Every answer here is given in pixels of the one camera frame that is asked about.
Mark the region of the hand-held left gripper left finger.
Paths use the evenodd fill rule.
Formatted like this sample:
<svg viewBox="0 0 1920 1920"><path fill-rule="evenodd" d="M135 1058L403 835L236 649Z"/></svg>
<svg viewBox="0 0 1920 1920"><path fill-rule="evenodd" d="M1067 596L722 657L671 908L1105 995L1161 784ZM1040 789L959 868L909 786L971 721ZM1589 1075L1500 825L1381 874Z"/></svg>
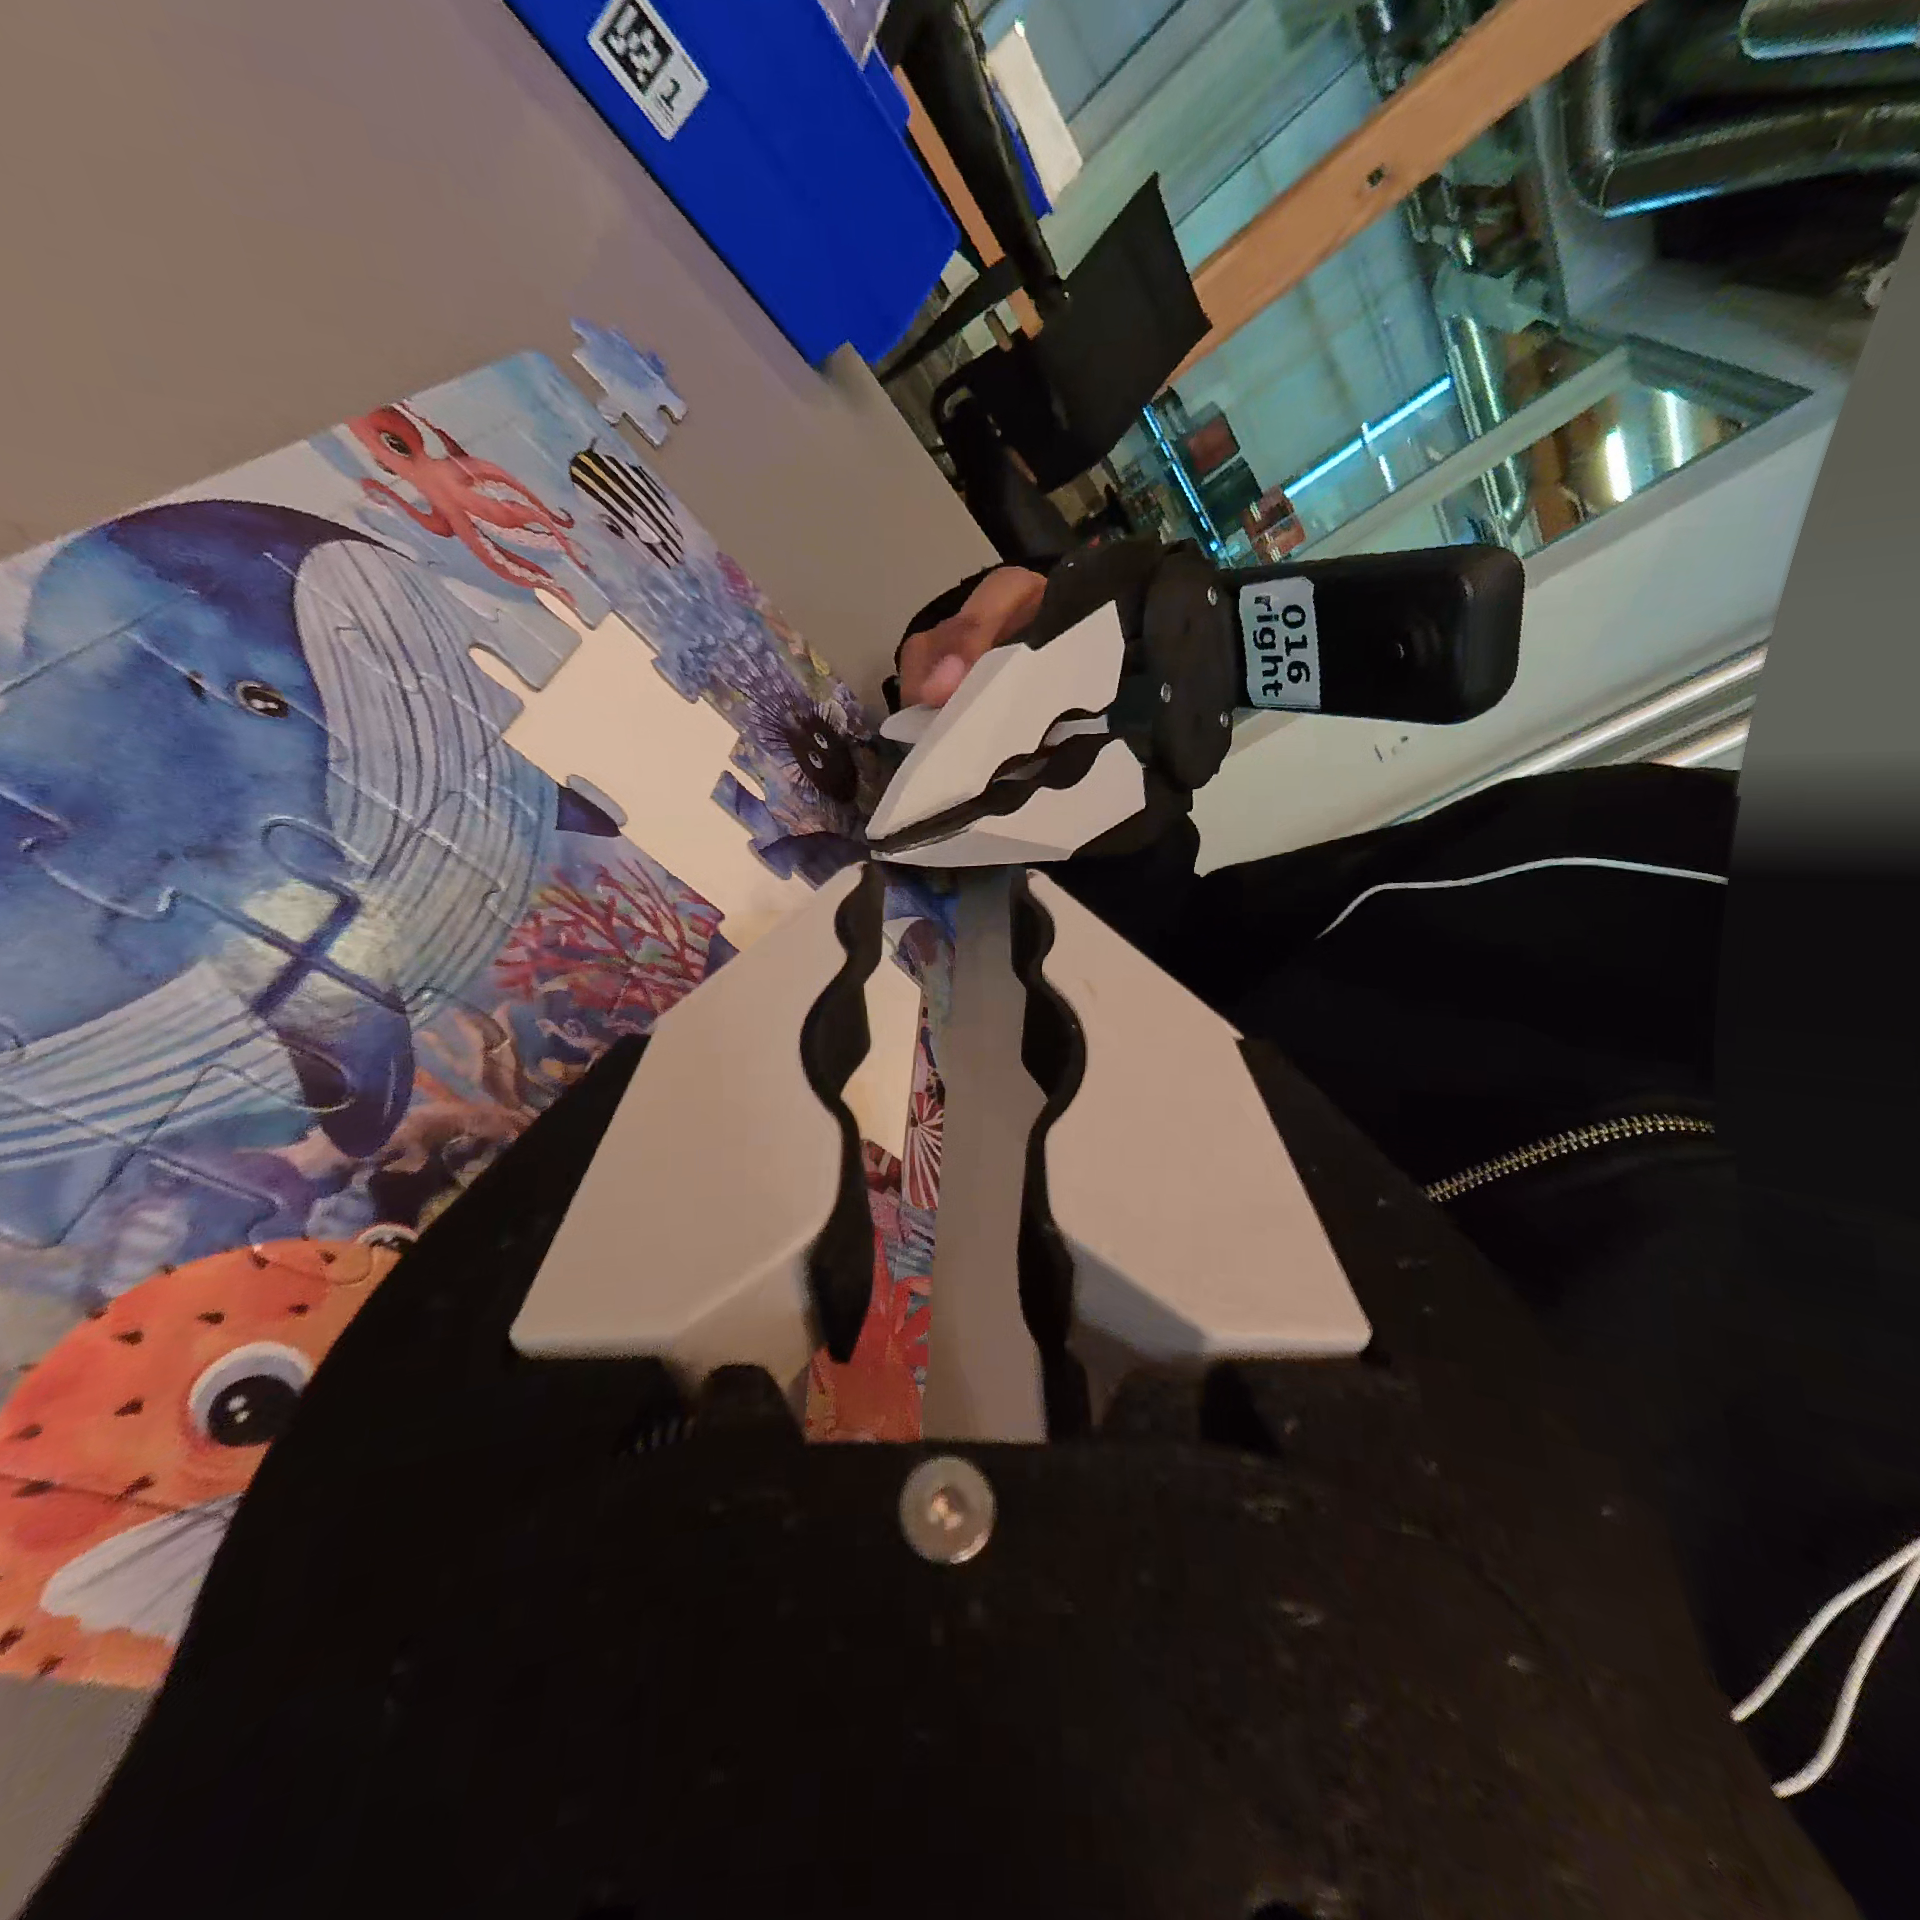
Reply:
<svg viewBox="0 0 1920 1920"><path fill-rule="evenodd" d="M519 1355L849 1363L875 1227L849 1082L873 1034L883 876L839 872L652 1026L513 1324Z"/></svg>

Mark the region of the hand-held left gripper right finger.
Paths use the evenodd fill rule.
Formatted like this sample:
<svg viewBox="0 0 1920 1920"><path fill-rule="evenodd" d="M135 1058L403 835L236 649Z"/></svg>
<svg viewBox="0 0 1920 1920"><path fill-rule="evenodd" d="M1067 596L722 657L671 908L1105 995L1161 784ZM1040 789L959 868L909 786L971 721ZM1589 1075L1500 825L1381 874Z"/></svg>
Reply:
<svg viewBox="0 0 1920 1920"><path fill-rule="evenodd" d="M1237 1026L1051 877L1018 876L1018 1286L1044 1425L1138 1368L1346 1361L1375 1329Z"/></svg>

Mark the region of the assembled sea jigsaw puzzle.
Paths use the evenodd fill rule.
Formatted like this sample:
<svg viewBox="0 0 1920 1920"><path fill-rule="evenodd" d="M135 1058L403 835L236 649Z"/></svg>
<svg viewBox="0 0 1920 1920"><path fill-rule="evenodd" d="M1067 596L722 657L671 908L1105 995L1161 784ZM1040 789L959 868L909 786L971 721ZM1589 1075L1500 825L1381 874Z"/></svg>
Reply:
<svg viewBox="0 0 1920 1920"><path fill-rule="evenodd" d="M539 353L4 563L3 1673L154 1692L401 1256L865 850L881 709Z"/></svg>

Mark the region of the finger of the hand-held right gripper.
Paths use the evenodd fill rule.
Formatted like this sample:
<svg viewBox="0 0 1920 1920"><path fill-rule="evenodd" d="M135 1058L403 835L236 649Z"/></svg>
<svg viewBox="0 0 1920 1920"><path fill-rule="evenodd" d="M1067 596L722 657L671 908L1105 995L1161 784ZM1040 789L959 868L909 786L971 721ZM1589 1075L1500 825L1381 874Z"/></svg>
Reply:
<svg viewBox="0 0 1920 1920"><path fill-rule="evenodd" d="M992 649L915 733L871 814L868 840L896 842L904 827L977 801L991 780L1036 770L1071 736L1121 736L1108 709L1123 660L1125 632L1114 598L1048 641Z"/></svg>
<svg viewBox="0 0 1920 1920"><path fill-rule="evenodd" d="M896 861L936 874L1059 864L1144 810L1136 752L1114 733L1071 736L1036 770L996 774L977 801L904 827Z"/></svg>

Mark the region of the blue plastic bin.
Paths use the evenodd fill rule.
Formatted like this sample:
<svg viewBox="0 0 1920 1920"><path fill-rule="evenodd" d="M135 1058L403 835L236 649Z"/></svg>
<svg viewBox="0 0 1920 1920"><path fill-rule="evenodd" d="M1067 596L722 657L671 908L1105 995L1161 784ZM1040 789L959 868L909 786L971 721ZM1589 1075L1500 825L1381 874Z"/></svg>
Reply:
<svg viewBox="0 0 1920 1920"><path fill-rule="evenodd" d="M509 3L810 365L889 358L959 251L877 53L813 3Z"/></svg>

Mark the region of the wooden beam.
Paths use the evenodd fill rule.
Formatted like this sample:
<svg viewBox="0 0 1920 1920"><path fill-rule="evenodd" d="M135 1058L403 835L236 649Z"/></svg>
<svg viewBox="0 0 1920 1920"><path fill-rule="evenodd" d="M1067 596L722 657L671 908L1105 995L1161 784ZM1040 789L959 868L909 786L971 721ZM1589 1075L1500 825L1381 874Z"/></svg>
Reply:
<svg viewBox="0 0 1920 1920"><path fill-rule="evenodd" d="M1475 20L1192 272L1208 333L1169 385L1403 204L1634 10L1634 3L1500 3Z"/></svg>

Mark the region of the blue lilac puzzle piece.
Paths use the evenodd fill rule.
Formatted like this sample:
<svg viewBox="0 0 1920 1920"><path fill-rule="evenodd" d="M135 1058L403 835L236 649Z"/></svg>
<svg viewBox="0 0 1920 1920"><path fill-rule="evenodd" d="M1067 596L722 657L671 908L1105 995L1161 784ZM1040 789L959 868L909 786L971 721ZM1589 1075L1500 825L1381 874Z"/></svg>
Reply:
<svg viewBox="0 0 1920 1920"><path fill-rule="evenodd" d="M616 328L573 318L572 358L596 388L596 411L611 425L632 425L661 448L687 418L687 403L657 353L636 347Z"/></svg>

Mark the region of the black office chair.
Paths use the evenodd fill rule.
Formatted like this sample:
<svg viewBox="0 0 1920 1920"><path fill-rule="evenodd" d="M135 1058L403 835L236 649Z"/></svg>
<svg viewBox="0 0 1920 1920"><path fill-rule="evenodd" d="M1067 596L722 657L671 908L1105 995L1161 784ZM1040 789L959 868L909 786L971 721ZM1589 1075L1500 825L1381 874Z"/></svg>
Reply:
<svg viewBox="0 0 1920 1920"><path fill-rule="evenodd" d="M1130 531L1115 493L1072 526L1056 493L1105 467L1147 403L1210 333L1161 194L1147 179L1061 272L1026 194L1010 118L999 110L977 28L962 4L891 4L881 54L900 81L909 134L962 229L971 283L881 368L895 385L991 313L1025 298L1034 330L954 365L928 397L952 480L1007 564L1037 570L1076 544Z"/></svg>

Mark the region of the person's right hand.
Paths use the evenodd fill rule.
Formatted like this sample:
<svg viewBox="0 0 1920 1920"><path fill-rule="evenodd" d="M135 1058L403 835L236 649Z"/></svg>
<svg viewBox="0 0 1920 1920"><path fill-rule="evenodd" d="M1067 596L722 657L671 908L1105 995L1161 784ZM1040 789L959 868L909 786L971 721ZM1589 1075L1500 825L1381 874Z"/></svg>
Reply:
<svg viewBox="0 0 1920 1920"><path fill-rule="evenodd" d="M1048 574L992 568L940 595L896 649L896 709L949 704L971 667L1037 613Z"/></svg>

